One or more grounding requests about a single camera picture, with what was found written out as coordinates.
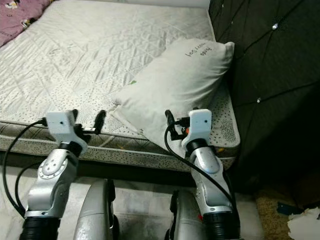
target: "dark upholstered headboard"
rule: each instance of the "dark upholstered headboard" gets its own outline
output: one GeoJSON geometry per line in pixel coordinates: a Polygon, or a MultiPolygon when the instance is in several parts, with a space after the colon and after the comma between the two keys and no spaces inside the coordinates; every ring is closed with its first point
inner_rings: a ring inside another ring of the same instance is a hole
{"type": "Polygon", "coordinates": [[[320,164],[320,1],[212,0],[217,42],[235,43],[225,76],[241,137],[238,189],[320,164]]]}

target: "white tile floor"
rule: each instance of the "white tile floor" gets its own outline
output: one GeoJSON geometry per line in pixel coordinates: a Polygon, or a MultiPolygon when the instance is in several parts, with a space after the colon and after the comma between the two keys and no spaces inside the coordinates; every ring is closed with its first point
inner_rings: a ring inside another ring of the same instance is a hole
{"type": "MultiPolygon", "coordinates": [[[[10,190],[14,189],[19,170],[15,167],[7,169],[10,190]]],[[[20,180],[19,194],[24,205],[29,189],[35,181],[35,175],[35,170],[28,170],[20,180]]],[[[71,185],[69,200],[59,228],[60,240],[73,238],[81,206],[90,185],[95,180],[97,179],[92,177],[80,177],[71,185]]],[[[120,239],[163,240],[171,223],[169,211],[171,194],[181,187],[121,180],[116,180],[114,183],[116,199],[113,207],[120,223],[120,239]]],[[[15,240],[21,233],[23,219],[7,200],[2,181],[0,190],[0,240],[15,240]]],[[[242,238],[263,240],[263,230],[253,197],[237,194],[236,198],[242,238]]]]}

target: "brown rug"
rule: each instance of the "brown rug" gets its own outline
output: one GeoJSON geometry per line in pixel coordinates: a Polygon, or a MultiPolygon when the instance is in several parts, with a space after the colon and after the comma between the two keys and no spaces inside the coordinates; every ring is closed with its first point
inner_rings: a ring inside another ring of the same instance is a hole
{"type": "Polygon", "coordinates": [[[288,190],[283,186],[264,187],[255,199],[265,240],[292,240],[288,236],[288,216],[277,212],[278,202],[295,206],[288,190]]]}

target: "white pillow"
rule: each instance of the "white pillow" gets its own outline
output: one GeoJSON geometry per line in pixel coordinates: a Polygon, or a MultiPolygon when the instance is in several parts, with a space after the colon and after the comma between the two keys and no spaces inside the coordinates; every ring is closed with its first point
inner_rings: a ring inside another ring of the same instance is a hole
{"type": "MultiPolygon", "coordinates": [[[[194,107],[207,108],[233,54],[233,42],[179,39],[115,95],[117,107],[111,114],[166,149],[165,111],[169,109],[175,118],[180,118],[187,117],[194,107]]],[[[180,142],[170,146],[184,157],[180,142]]]]}

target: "mattress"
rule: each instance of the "mattress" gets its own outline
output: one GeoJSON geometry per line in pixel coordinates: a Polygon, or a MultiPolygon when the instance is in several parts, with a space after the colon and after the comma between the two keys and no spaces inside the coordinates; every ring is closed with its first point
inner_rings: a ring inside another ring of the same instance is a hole
{"type": "MultiPolygon", "coordinates": [[[[188,171],[159,146],[113,118],[113,95],[178,38],[213,40],[205,9],[84,0],[53,2],[42,17],[0,48],[0,149],[24,126],[49,111],[78,109],[91,127],[104,109],[102,133],[84,160],[188,171]]],[[[209,107],[211,143],[229,167],[240,138],[227,87],[209,107]]],[[[47,155],[57,144],[45,127],[33,127],[14,152],[47,155]]]]}

